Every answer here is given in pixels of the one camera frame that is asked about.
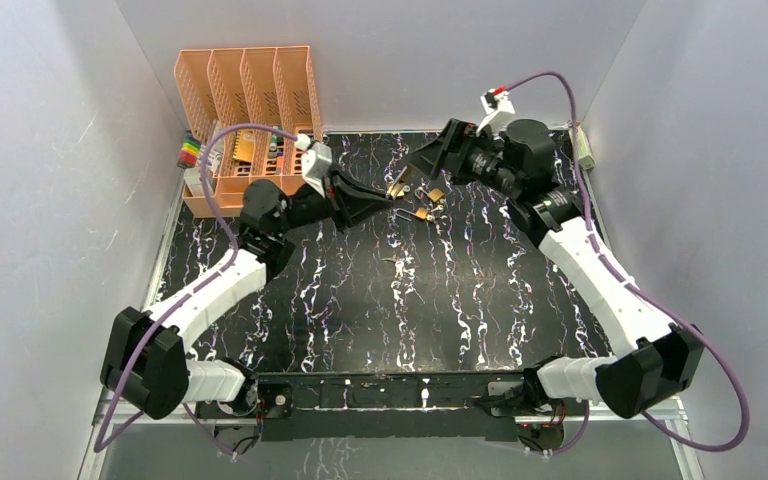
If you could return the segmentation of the large brass padlock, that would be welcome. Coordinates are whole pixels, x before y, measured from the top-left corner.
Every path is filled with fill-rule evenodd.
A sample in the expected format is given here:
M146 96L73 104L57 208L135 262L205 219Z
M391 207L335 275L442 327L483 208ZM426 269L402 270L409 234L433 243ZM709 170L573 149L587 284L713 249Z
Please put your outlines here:
M409 190L409 180L415 169L410 165L405 165L388 185L386 196L391 200L402 198Z

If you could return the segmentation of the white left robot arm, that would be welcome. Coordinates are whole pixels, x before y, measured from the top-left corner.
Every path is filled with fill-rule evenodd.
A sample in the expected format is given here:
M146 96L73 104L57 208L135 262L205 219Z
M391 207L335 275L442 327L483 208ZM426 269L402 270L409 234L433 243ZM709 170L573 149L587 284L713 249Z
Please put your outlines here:
M262 290L288 265L295 246L287 232L325 220L340 230L392 209L384 192L333 168L323 191L309 185L288 195L269 180L243 194L240 229L219 262L171 297L145 311L123 309L114 319L101 384L152 419L178 405L218 401L235 416L254 411L259 391L250 371L232 360L186 357L194 342L243 299Z

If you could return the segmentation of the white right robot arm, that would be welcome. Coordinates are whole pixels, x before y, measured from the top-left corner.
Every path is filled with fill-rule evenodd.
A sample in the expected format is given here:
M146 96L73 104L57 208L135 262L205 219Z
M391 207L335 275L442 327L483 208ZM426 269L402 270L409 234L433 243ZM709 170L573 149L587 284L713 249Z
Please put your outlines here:
M632 418L690 385L701 342L631 292L627 274L605 266L607 246L587 228L579 198L555 180L555 143L545 124L515 120L496 138L452 119L406 162L428 179L446 173L454 184L479 182L504 195L511 221L562 271L607 335L608 356L557 357L527 368L523 399L531 411L547 414L563 398L577 398Z

